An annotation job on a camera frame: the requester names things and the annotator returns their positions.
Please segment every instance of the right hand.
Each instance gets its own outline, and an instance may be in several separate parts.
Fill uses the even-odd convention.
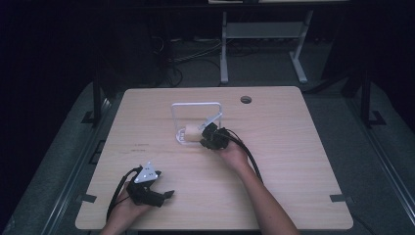
[[[226,149],[215,150],[215,153],[219,155],[226,164],[236,172],[244,170],[247,166],[250,167],[248,163],[247,153],[235,142],[229,141],[228,147]]]

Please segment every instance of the gray carpet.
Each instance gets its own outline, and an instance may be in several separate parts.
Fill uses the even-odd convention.
[[[229,57],[227,86],[294,85],[302,90],[314,87],[320,82],[330,45],[306,44],[303,48],[300,60],[309,79],[307,84],[299,84],[289,60],[288,52],[294,45],[295,42],[261,42],[255,45],[259,50],[254,54]],[[208,43],[176,42],[175,56],[180,58],[209,46],[211,44]],[[218,62],[218,55],[212,55],[177,64],[183,74],[179,87],[217,86],[220,80]],[[342,81],[319,94],[304,95],[304,99],[339,185],[347,197],[354,226],[348,231],[302,231],[301,234],[415,234],[414,224],[396,196],[367,131],[379,140],[412,195],[415,193],[412,183],[415,177],[415,135],[376,85],[372,87],[372,109],[381,113],[387,125],[374,126],[371,130],[364,127],[355,111],[359,106],[359,96],[354,99],[342,97],[340,90],[343,84]],[[168,84],[163,83],[161,87],[168,87]],[[44,228],[50,231],[49,234],[98,234],[98,231],[79,231],[74,227],[80,208],[78,196],[86,192],[95,169],[95,165],[89,162],[96,147],[107,138],[121,98],[122,92],[119,92],[111,104],[104,107],[100,124],[92,128],[91,124],[81,123],[85,113],[92,110],[92,85],[85,87],[27,188],[11,220],[13,222],[3,234],[41,234]],[[64,191],[66,185],[70,186],[70,190]],[[48,222],[58,199],[64,201],[58,205],[62,211]],[[152,234],[164,233],[193,234]]]

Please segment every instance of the white stand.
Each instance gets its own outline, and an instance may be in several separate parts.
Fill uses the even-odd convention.
[[[307,83],[307,78],[299,60],[302,45],[307,35],[313,11],[308,11],[303,22],[287,23],[228,23],[226,12],[222,20],[222,53],[220,55],[220,82],[228,83],[228,66],[226,61],[226,43],[228,38],[297,38],[299,45],[290,58],[300,83]]]

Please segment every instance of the light wood surface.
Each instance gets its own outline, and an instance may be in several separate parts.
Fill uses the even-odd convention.
[[[242,96],[253,101],[243,104]],[[212,151],[175,139],[170,106],[219,102],[222,126],[235,131],[251,150],[264,184],[299,229],[349,229],[352,219],[307,106],[296,87],[132,89],[125,92],[87,194],[76,219],[79,229],[101,229],[120,179],[152,162],[162,171],[156,192],[175,190],[161,208],[134,229],[257,229],[239,179]],[[214,115],[217,108],[178,111],[183,125]]]

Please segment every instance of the black handheld controller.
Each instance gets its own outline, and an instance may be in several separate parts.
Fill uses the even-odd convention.
[[[171,198],[171,196],[174,193],[174,190],[165,192],[163,194],[153,192],[150,190],[150,186],[156,181],[146,181],[146,182],[139,182],[136,183],[134,180],[137,178],[141,170],[143,169],[142,166],[138,167],[138,170],[136,171],[137,174],[132,177],[130,182],[127,186],[127,193],[131,200],[134,202],[135,205],[150,205],[154,207],[161,207],[164,203],[164,200]],[[161,175],[161,171],[157,170],[156,174],[158,176]]]
[[[202,132],[202,139],[200,143],[212,150],[218,149],[226,149],[229,144],[229,138],[231,134],[225,129],[225,127],[217,129],[217,125],[215,123],[209,124],[204,132]]]

